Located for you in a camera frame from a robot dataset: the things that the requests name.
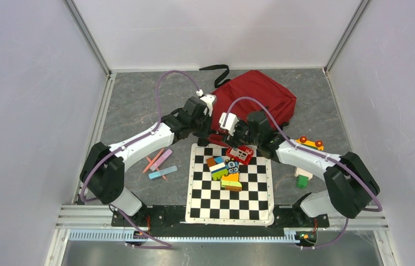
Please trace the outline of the red pencil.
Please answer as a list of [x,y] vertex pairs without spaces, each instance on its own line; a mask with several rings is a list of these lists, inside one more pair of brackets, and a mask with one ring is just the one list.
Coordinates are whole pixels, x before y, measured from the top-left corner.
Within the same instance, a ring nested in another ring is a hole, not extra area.
[[152,172],[155,172],[155,171],[160,171],[160,169],[158,168],[158,166],[159,166],[159,164],[157,163],[157,161],[152,165],[152,167],[150,168],[150,170],[152,171]]

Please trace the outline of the orange pencil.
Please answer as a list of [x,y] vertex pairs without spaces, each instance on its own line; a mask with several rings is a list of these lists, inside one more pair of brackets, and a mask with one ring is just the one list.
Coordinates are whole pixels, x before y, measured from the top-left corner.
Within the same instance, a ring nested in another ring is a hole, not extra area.
[[145,167],[145,169],[143,170],[143,173],[146,173],[151,167],[152,165],[157,161],[157,159],[162,155],[162,153],[164,152],[164,148],[162,148],[161,150],[158,151],[158,153],[153,157],[146,157],[146,160],[148,161],[148,165]]

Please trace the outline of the red backpack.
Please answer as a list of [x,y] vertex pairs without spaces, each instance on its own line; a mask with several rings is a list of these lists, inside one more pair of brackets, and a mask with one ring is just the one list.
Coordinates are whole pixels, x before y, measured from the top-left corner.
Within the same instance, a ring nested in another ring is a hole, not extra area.
[[271,113],[278,125],[289,123],[295,112],[297,97],[286,87],[273,80],[259,70],[249,70],[233,79],[228,79],[229,67],[225,64],[205,66],[203,70],[223,70],[214,81],[216,97],[212,112],[212,133],[205,143],[225,146],[219,134],[219,120],[222,113],[227,112],[230,105],[238,98],[247,96],[260,102]]

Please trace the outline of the light blue highlighter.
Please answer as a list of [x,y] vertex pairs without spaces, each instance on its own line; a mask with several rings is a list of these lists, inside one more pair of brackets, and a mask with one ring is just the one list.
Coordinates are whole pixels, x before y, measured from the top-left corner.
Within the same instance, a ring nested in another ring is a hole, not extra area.
[[177,166],[171,166],[171,167],[159,170],[159,171],[152,172],[148,176],[151,180],[153,180],[155,178],[162,177],[164,175],[168,175],[170,173],[176,172],[177,170],[178,170]]

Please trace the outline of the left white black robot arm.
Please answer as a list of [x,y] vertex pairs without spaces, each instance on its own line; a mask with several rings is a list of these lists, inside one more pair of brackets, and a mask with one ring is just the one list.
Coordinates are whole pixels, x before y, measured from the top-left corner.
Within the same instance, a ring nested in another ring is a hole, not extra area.
[[147,130],[109,146],[92,146],[80,174],[83,190],[90,190],[102,204],[125,213],[134,226],[146,220],[142,201],[124,186],[125,173],[133,164],[156,150],[169,147],[189,135],[207,137],[216,97],[190,97],[182,108],[167,114]]

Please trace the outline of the pink highlighter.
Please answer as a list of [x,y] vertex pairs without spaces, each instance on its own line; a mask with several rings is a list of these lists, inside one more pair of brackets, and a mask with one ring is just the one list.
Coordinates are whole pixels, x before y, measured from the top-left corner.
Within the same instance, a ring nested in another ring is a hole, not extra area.
[[157,159],[152,163],[152,165],[150,166],[150,169],[152,171],[155,171],[157,168],[160,167],[160,165],[166,161],[166,159],[171,156],[171,154],[173,153],[173,151],[171,149],[167,149],[165,150],[160,156],[157,157]]

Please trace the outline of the red plastic card box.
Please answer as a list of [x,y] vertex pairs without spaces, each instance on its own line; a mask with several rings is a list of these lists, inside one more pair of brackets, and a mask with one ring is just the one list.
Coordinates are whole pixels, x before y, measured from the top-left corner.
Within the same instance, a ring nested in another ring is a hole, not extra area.
[[228,148],[226,156],[243,164],[248,165],[254,155],[254,150],[247,146],[240,146],[238,148]]

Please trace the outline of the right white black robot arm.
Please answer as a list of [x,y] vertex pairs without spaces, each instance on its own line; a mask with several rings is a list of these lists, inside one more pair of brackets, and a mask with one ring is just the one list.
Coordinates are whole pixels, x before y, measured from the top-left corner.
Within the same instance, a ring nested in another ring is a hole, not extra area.
[[247,121],[231,112],[222,113],[219,125],[224,143],[237,148],[254,145],[260,154],[277,163],[303,169],[324,180],[326,190],[302,196],[293,210],[293,220],[299,226],[309,225],[317,216],[338,212],[353,219],[362,211],[380,212],[377,199],[380,188],[370,171],[353,152],[330,154],[301,144],[270,126],[269,115],[252,112]]

